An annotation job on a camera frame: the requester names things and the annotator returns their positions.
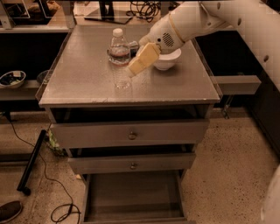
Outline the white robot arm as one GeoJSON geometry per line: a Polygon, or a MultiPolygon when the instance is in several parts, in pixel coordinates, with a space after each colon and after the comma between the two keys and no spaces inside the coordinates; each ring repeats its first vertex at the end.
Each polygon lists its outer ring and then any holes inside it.
{"type": "Polygon", "coordinates": [[[262,0],[183,2],[160,18],[140,41],[129,63],[135,76],[154,64],[161,53],[172,53],[198,36],[233,26],[276,88],[280,88],[280,14],[262,0]]]}

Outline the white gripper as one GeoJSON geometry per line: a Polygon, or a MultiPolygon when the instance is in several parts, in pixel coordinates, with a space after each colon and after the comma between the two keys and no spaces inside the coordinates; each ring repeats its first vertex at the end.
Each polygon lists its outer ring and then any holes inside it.
{"type": "Polygon", "coordinates": [[[172,21],[170,14],[162,17],[151,28],[148,34],[139,40],[136,56],[128,65],[129,76],[134,77],[151,66],[162,54],[169,54],[179,49],[185,41],[172,21]]]}

